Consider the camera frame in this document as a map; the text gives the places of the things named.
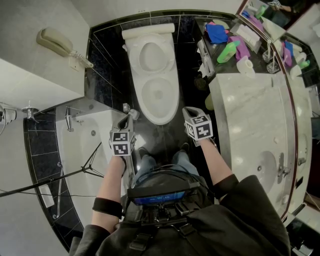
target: shoe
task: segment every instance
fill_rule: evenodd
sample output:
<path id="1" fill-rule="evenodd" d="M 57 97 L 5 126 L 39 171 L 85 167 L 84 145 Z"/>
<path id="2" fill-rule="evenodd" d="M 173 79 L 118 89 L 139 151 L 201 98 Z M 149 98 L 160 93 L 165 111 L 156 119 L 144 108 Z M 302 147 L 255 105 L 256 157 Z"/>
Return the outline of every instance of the shoe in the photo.
<path id="1" fill-rule="evenodd" d="M 146 150 L 143 146 L 139 148 L 139 155 L 140 158 L 142 159 L 145 155 L 150 156 L 148 150 Z"/>
<path id="2" fill-rule="evenodd" d="M 188 155 L 190 150 L 189 143 L 188 142 L 183 143 L 182 146 L 180 147 L 180 150 L 186 152 L 186 154 Z"/>

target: backpack strap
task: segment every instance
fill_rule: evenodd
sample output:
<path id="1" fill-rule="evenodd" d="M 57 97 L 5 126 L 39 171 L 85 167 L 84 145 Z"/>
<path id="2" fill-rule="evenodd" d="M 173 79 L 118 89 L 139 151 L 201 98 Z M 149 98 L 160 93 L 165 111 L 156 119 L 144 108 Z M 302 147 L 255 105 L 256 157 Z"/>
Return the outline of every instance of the backpack strap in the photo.
<path id="1" fill-rule="evenodd" d="M 144 253 L 150 240 L 156 235 L 158 228 L 143 226 L 139 229 L 136 238 L 130 243 L 130 256 L 140 256 Z"/>
<path id="2" fill-rule="evenodd" d="M 191 224 L 187 223 L 181 226 L 179 228 L 179 233 L 187 239 L 189 244 L 200 256 L 218 255 L 212 247 L 208 247 L 205 238 L 200 236 Z"/>

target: blue towel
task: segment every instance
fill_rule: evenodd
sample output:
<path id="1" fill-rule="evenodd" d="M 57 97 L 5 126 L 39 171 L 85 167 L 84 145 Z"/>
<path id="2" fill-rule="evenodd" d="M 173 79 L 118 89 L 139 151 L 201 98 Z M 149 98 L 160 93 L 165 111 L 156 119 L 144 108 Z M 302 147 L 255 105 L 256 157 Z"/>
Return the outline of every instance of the blue towel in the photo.
<path id="1" fill-rule="evenodd" d="M 291 57 L 294 56 L 294 46 L 292 45 L 292 43 L 288 42 L 288 41 L 284 41 L 284 46 L 285 48 L 287 48 L 290 53 L 291 53 Z"/>
<path id="2" fill-rule="evenodd" d="M 244 10 L 241 14 L 242 14 L 242 16 L 246 17 L 247 19 L 250 18 L 250 14 L 246 10 Z"/>
<path id="3" fill-rule="evenodd" d="M 206 31 L 209 35 L 211 43 L 220 44 L 228 41 L 228 36 L 226 34 L 226 30 L 222 25 L 205 25 Z"/>

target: black and white marker cube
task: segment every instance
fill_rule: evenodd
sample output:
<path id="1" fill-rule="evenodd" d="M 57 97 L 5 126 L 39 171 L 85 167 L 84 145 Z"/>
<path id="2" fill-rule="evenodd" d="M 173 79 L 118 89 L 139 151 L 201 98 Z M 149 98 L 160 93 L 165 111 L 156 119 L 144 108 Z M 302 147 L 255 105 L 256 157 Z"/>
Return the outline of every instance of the black and white marker cube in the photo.
<path id="1" fill-rule="evenodd" d="M 210 138 L 214 135 L 211 119 L 207 114 L 185 120 L 185 126 L 188 135 L 195 141 Z"/>
<path id="2" fill-rule="evenodd" d="M 111 149 L 113 156 L 130 156 L 134 146 L 135 134 L 130 131 L 111 131 Z"/>

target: sink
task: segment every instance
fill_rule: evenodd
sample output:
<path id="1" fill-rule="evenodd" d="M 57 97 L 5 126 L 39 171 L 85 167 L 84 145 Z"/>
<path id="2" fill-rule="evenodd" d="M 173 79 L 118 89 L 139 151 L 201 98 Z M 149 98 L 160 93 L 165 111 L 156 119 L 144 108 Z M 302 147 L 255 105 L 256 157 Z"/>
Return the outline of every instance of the sink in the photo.
<path id="1" fill-rule="evenodd" d="M 307 136 L 301 134 L 298 138 L 298 161 L 307 159 Z M 302 161 L 302 164 L 298 165 L 297 170 L 301 172 L 304 169 L 305 161 Z"/>
<path id="2" fill-rule="evenodd" d="M 258 156 L 256 174 L 264 191 L 270 192 L 277 178 L 277 164 L 274 154 L 270 151 L 263 151 Z"/>

